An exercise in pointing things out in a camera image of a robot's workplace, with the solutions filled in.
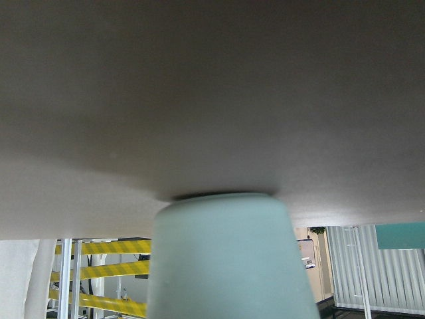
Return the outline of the green plastic cup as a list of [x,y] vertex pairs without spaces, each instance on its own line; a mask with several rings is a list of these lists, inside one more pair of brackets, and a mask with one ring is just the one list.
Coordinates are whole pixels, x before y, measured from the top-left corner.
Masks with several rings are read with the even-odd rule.
[[318,318],[284,204],[233,193],[156,214],[147,317]]

